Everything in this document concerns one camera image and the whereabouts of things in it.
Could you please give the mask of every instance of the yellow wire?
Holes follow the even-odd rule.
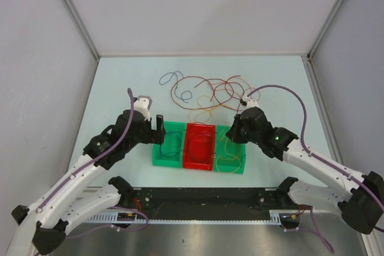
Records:
[[[238,166],[237,168],[235,168],[234,170],[232,170],[231,172],[227,172],[227,173],[229,173],[229,174],[232,174],[232,173],[235,173],[236,171],[238,171],[238,170],[241,168],[242,162],[241,162],[241,160],[240,160],[239,157],[238,157],[238,156],[239,156],[239,153],[240,153],[240,151],[239,151],[239,147],[238,147],[238,146],[237,146],[237,148],[238,148],[238,153],[237,153],[237,155],[228,153],[228,151],[227,151],[228,138],[225,136],[225,130],[226,130],[226,128],[228,127],[227,124],[228,124],[228,126],[229,126],[229,122],[226,122],[226,123],[225,123],[225,126],[224,126],[224,128],[223,128],[223,130],[220,131],[220,133],[219,133],[218,136],[220,137],[220,134],[223,134],[223,136],[220,137],[218,141],[219,141],[219,143],[220,143],[220,142],[222,142],[222,141],[224,140],[224,138],[226,138],[226,140],[225,140],[226,142],[225,142],[225,145],[224,145],[224,153],[225,153],[226,155],[232,156],[233,158],[224,158],[222,155],[217,156],[217,158],[216,158],[216,168],[217,168],[217,171],[219,171],[219,172],[223,172],[223,171],[221,171],[221,170],[218,168],[218,162],[219,162],[219,160],[220,160],[221,162],[223,162],[223,163],[229,163],[229,162],[233,162],[234,160],[237,160],[237,161],[239,162],[239,166]]]
[[[211,108],[204,108],[204,106],[202,106],[200,103],[199,103],[199,100],[201,99],[201,97],[205,97],[205,98],[208,98],[211,102],[214,103],[214,105],[211,107]],[[211,97],[207,96],[207,95],[201,95],[200,97],[198,97],[197,99],[197,105],[200,107],[200,108],[196,108],[196,109],[193,109],[193,110],[190,110],[188,112],[188,120],[192,123],[202,123],[202,124],[206,124],[206,122],[208,122],[211,118],[212,118],[212,115],[213,115],[213,112],[215,111],[215,109],[217,107],[226,107],[226,108],[230,108],[228,105],[225,105],[225,104],[215,104],[215,102],[213,100],[211,100]],[[191,112],[193,111],[197,111],[197,110],[204,110],[203,112],[199,113],[198,115],[196,115],[194,117],[193,120],[191,120]],[[198,121],[198,117],[201,116],[201,115],[204,115],[205,113],[209,113],[209,118],[207,118],[205,121]]]

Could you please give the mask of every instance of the white wall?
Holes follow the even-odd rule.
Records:
[[[307,53],[336,0],[73,0],[102,56]]]
[[[0,0],[0,255],[63,174],[96,63],[61,0]]]
[[[314,68],[345,164],[384,176],[384,0],[347,0]]]

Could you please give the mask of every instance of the stainless steel floor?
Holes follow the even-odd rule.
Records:
[[[366,255],[361,235],[334,215],[316,215],[334,255]],[[83,224],[73,235],[94,228]],[[301,227],[313,228],[309,215]],[[270,225],[150,225],[138,232],[98,230],[78,240],[66,240],[54,256],[227,256],[326,255],[321,240],[306,231],[284,233]]]

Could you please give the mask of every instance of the green bin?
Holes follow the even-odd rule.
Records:
[[[243,174],[245,168],[245,144],[236,144],[226,137],[230,127],[216,126],[215,159],[213,171]]]
[[[187,124],[164,121],[164,128],[167,131],[164,143],[162,145],[154,144],[152,163],[156,166],[182,168],[182,152]]]

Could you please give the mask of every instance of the white robotic arm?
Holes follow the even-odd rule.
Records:
[[[263,87],[282,88],[277,85]],[[278,189],[286,192],[296,204],[306,204],[341,215],[356,231],[371,233],[384,212],[381,201],[384,199],[382,177],[373,171],[364,175],[315,152],[291,131],[281,127],[274,128],[257,101],[246,96],[241,102],[246,106],[245,110],[235,116],[235,121],[226,134],[231,141],[255,143],[270,158],[293,164],[328,185],[309,185],[288,177]]]
[[[139,143],[162,144],[163,117],[157,115],[157,129],[151,129],[150,97],[131,98],[131,109],[121,114],[115,125],[108,126],[91,139],[83,155],[41,198],[26,206],[17,206],[12,216],[19,224],[7,256],[46,255],[55,250],[74,228],[86,219],[118,203],[131,201],[132,187],[121,177],[93,195],[75,201],[80,193]]]

